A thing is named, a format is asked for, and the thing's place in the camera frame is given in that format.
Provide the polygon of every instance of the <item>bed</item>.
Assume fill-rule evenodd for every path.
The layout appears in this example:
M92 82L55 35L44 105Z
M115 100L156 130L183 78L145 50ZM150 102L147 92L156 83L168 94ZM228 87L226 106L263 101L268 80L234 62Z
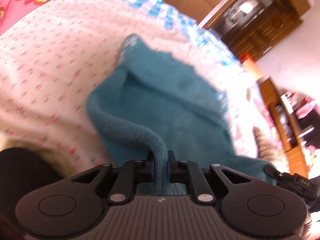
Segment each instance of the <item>bed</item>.
M226 92L225 119L237 155L259 157L254 127L283 149L254 77L222 42L163 0L50 0L3 33L4 147L28 144L64 176L104 162L115 164L84 103L112 73L120 45L131 33L152 49L172 52ZM288 171L283 156L276 167Z

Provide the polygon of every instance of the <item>black circular pad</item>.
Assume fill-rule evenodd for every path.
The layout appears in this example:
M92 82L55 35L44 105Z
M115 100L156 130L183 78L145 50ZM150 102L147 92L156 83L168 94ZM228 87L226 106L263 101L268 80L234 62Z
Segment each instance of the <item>black circular pad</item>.
M53 195L40 201L39 210L44 215L59 217L71 213L76 208L76 205L77 203L72 197L66 195Z
M220 211L236 230L270 238L298 233L308 212L299 196L264 182L234 184Z
M284 210L284 203L277 197L260 195L251 198L248 201L248 207L257 215L272 217L279 215Z
M17 204L21 227L40 238L70 238L93 227L104 206L89 184L64 180L35 190Z

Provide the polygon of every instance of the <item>cabinet door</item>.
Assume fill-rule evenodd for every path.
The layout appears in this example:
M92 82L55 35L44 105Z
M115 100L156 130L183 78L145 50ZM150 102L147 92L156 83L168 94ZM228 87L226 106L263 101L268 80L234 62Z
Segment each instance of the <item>cabinet door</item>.
M213 9L206 0L164 0L198 23Z
M274 4L226 45L236 57L247 52L254 60L258 60L301 23L300 19Z

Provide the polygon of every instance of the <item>wooden shelf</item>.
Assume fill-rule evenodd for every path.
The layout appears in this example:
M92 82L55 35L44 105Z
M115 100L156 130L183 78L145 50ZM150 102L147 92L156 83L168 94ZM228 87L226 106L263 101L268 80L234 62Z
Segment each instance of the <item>wooden shelf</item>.
M291 174L297 173L305 178L308 178L309 168L307 166L307 163L303 154L301 140L300 138L298 138L300 131L299 131L299 127L297 125L296 120L294 119L293 116L291 116L288 113L287 109L285 108L280 98L280 95L276 87L274 86L271 78L268 78L267 80L265 80L263 83L259 85L259 87L260 87L260 93L262 95L263 101L269 109L270 115L277 127L280 138L284 145L284 150L289 162L290 173ZM294 137L297 140L298 145L295 147L292 147L291 143L288 142L288 137L285 134L284 128L280 122L280 117L276 110L276 107L279 105L281 105L285 110L286 117L293 130Z

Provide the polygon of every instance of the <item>blue towel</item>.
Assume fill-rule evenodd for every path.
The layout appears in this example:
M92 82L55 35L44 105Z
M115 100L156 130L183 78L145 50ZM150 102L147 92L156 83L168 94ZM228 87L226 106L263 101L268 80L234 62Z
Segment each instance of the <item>blue towel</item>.
M267 162L236 156L218 95L191 66L132 34L122 44L117 68L90 94L87 112L119 165L154 152L155 183L142 187L145 194L185 193L168 181L168 150L177 160L203 168L220 163L272 182L263 171Z

